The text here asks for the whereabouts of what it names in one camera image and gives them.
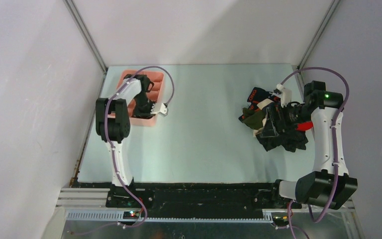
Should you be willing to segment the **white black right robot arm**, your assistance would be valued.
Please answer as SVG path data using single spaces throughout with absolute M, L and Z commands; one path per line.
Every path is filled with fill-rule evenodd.
M 326 90 L 324 82 L 313 81 L 304 87 L 302 103 L 291 100 L 291 90 L 278 84 L 279 102 L 263 110 L 266 121 L 256 135 L 265 150 L 282 146 L 295 151 L 306 144 L 302 124 L 314 130 L 315 156 L 312 172 L 297 181 L 278 179 L 269 200 L 275 208 L 290 200 L 337 210 L 355 193 L 358 181 L 349 176 L 342 146 L 341 124 L 345 99 L 341 93 Z

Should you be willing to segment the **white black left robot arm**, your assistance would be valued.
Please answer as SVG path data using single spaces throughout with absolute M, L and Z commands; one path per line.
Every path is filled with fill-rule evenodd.
M 156 102 L 147 96 L 153 87 L 154 83 L 147 75 L 128 74 L 113 96 L 96 100 L 96 133 L 106 143 L 112 156 L 112 184 L 117 187 L 128 186 L 133 181 L 127 156 L 122 149 L 123 141 L 128 138 L 131 130 L 128 105 L 135 102 L 131 114 L 134 118 L 148 120 L 154 117 Z

